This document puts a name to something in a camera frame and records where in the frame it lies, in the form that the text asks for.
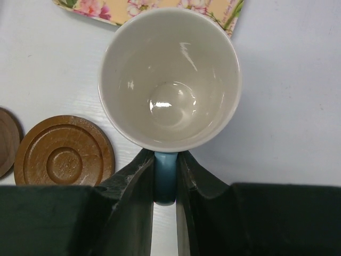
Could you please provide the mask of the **blue mug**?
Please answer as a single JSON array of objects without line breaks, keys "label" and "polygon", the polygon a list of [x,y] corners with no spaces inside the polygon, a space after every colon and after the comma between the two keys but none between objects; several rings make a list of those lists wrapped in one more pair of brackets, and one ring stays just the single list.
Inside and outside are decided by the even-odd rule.
[{"label": "blue mug", "polygon": [[101,61],[103,111],[127,140],[155,156],[154,201],[176,199],[176,159],[207,143],[241,98],[240,62],[210,18],[175,7],[141,13],[115,32]]}]

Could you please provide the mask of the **dark wooden coaster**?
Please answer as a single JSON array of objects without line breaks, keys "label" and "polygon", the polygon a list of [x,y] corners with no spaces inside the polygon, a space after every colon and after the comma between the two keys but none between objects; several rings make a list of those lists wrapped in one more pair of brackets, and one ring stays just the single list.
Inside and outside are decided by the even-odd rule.
[{"label": "dark wooden coaster", "polygon": [[17,117],[1,107],[1,179],[10,173],[22,138],[23,129]]}]

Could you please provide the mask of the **floral serving tray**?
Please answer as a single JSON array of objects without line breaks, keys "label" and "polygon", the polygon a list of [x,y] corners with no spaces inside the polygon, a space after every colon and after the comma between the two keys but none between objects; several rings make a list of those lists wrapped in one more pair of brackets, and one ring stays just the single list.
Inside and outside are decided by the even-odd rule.
[{"label": "floral serving tray", "polygon": [[91,19],[121,26],[140,13],[176,7],[191,10],[214,21],[232,36],[243,0],[53,0],[60,8]]}]

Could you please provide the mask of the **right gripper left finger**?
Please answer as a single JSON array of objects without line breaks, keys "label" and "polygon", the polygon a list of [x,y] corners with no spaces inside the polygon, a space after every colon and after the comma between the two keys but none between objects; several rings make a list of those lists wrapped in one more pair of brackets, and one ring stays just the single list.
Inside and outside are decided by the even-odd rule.
[{"label": "right gripper left finger", "polygon": [[153,152],[98,186],[1,186],[1,255],[149,255]]}]

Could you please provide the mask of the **brown saucer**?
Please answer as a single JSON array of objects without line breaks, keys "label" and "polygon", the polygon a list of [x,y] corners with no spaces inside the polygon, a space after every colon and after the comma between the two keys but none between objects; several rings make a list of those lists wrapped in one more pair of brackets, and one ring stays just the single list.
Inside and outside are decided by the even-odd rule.
[{"label": "brown saucer", "polygon": [[14,161],[16,185],[97,186],[114,172],[115,154],[107,135],[73,115],[36,124],[22,139]]}]

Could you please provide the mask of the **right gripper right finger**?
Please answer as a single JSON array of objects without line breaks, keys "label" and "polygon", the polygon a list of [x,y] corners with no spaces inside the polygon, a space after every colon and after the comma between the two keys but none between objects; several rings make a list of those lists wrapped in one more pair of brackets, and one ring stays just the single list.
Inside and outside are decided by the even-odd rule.
[{"label": "right gripper right finger", "polygon": [[225,184],[177,158],[179,255],[340,255],[340,188]]}]

